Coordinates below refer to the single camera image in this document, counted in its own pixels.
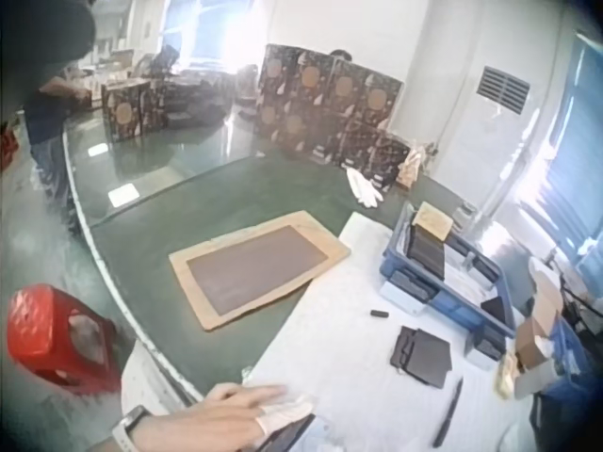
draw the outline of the blue plastic tray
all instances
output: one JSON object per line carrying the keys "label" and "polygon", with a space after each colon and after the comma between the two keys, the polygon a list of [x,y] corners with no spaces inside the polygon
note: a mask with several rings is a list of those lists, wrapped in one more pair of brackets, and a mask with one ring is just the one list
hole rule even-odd
{"label": "blue plastic tray", "polygon": [[450,232],[446,244],[463,256],[467,256],[469,252],[475,254],[473,267],[496,286],[498,295],[502,298],[504,322],[486,313],[479,306],[471,303],[443,281],[432,275],[430,271],[423,268],[420,264],[407,258],[405,254],[398,252],[397,244],[399,243],[400,236],[408,233],[415,213],[415,209],[409,202],[406,202],[402,206],[402,212],[394,233],[386,250],[383,252],[384,260],[380,268],[382,275],[389,280],[394,272],[400,271],[407,278],[413,280],[416,286],[420,287],[420,290],[429,294],[427,302],[430,306],[450,317],[469,331],[474,331],[483,325],[488,325],[507,337],[515,337],[515,322],[513,320],[509,287],[507,286],[502,269],[466,240],[456,233]]}
{"label": "blue plastic tray", "polygon": [[[553,356],[556,362],[562,365],[565,374],[562,379],[548,386],[543,394],[561,402],[579,404],[588,402],[595,394],[598,381],[586,358],[582,343],[563,318],[558,318],[555,322],[550,339],[554,345]],[[570,371],[576,366],[579,375],[571,377]]]}

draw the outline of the floor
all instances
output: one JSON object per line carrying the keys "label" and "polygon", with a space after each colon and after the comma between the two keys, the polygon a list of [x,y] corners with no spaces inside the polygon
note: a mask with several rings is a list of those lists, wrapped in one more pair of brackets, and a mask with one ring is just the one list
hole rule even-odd
{"label": "floor", "polygon": [[85,241],[71,237],[49,208],[26,138],[20,134],[19,140],[20,151],[2,173],[2,432],[18,450],[86,450],[102,441],[119,419],[119,395],[71,395],[16,365],[6,349],[10,296],[32,283],[50,283],[83,300],[118,326],[121,363],[134,336],[106,290]]}

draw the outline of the white glove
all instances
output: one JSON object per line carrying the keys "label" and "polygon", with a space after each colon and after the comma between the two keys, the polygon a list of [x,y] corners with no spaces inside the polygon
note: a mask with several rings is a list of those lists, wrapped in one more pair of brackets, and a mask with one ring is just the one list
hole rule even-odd
{"label": "white glove", "polygon": [[305,397],[301,396],[294,402],[280,403],[276,405],[267,405],[260,407],[264,412],[255,420],[260,425],[264,434],[269,436],[271,433],[280,430],[302,420],[312,413],[314,406]]}
{"label": "white glove", "polygon": [[348,181],[350,182],[351,192],[359,203],[364,207],[377,207],[379,201],[383,201],[383,196],[373,184],[353,168],[347,168]]}

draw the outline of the window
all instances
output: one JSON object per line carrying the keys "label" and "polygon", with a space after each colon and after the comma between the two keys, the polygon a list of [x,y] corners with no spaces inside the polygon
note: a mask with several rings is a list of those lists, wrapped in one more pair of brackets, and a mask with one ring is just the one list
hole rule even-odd
{"label": "window", "polygon": [[164,44],[180,52],[183,67],[232,62],[233,41],[251,0],[171,0]]}

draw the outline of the black marker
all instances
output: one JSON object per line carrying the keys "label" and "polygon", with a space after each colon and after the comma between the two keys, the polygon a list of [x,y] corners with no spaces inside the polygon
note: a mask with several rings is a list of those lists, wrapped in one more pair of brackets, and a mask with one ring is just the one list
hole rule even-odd
{"label": "black marker", "polygon": [[461,390],[463,389],[463,379],[461,379],[454,390],[454,397],[452,398],[452,402],[448,407],[448,412],[446,413],[446,419],[444,420],[444,424],[440,427],[437,432],[437,436],[435,437],[435,441],[433,441],[432,447],[437,448],[446,439],[446,434],[448,433],[448,428],[450,427],[450,422],[452,422],[452,416],[454,415],[454,411],[456,410],[456,404],[459,401],[459,396],[461,395]]}

